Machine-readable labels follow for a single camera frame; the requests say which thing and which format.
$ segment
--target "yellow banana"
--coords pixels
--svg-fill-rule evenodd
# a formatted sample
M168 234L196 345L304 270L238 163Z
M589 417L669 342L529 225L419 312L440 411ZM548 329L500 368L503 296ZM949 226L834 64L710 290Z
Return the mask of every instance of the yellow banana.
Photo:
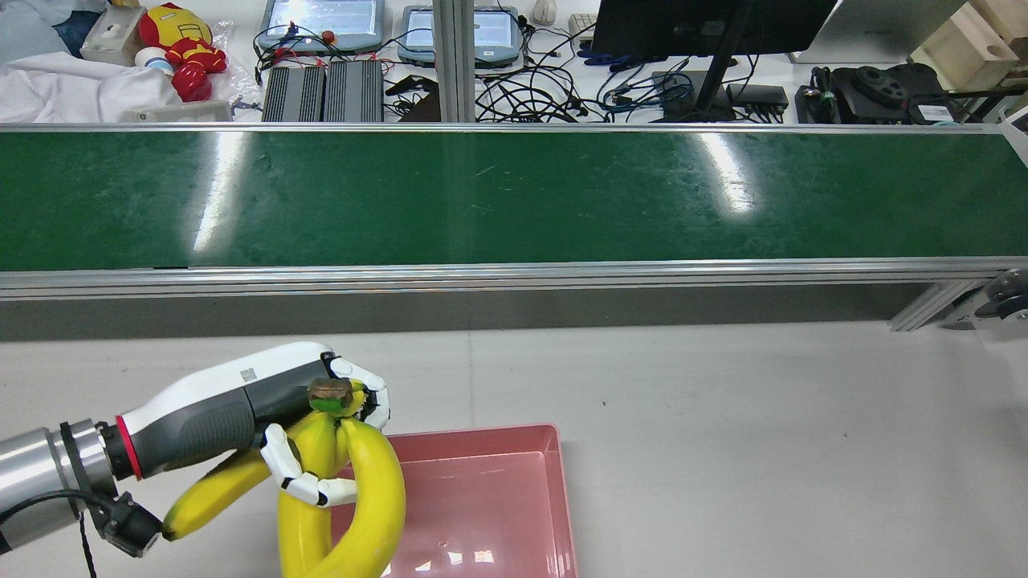
M305 578L378 578L396 553L403 533L407 496L400 462L375 428L343 420L357 480L357 511L350 529Z
M290 436L314 420L314 412L305 416L289 428ZM178 540L199 530L269 475L260 451L235 451L176 500L164 516L164 538Z
M293 441L304 471L335 477L335 419L315 411L316 419ZM332 548L332 512L279 493L279 559L283 578L301 578Z

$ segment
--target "conveyor belt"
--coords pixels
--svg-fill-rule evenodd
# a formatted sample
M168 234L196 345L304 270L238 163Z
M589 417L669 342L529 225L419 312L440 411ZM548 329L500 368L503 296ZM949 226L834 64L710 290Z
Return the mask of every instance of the conveyor belt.
M945 283L933 312L1025 264L1002 135L804 131L8 130L0 298Z

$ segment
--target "green conveyor belt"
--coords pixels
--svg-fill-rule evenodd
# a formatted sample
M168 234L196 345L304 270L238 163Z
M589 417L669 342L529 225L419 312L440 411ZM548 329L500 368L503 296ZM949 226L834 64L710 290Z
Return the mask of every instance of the green conveyor belt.
M0 133L0 270L1028 255L989 134Z

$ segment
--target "pink bin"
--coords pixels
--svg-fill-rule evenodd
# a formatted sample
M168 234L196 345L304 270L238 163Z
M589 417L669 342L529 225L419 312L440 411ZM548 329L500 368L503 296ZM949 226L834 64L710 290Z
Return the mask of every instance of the pink bin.
M382 576L577 578L556 427L406 434L390 441L407 485L407 523ZM354 506L332 512L338 540Z

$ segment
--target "monitor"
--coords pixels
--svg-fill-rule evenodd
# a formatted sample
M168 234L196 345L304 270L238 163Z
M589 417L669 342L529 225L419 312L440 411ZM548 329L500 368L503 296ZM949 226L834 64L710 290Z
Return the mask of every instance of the monitor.
M382 45L386 0L269 0L264 10L265 32L257 37L264 48L288 47L296 52L328 52L317 40L287 40L289 24L316 35L335 34L334 46L342 52L367 52Z
M475 66L498 68L517 60L521 51L521 31L517 26L517 10L493 7L475 8ZM406 33L400 39L398 48L400 60L420 66L435 65L435 37L432 8L429 6L407 6L403 11L402 30Z
M837 0L756 0L736 55L806 49ZM616 57L710 57L739 0L602 0L592 51Z

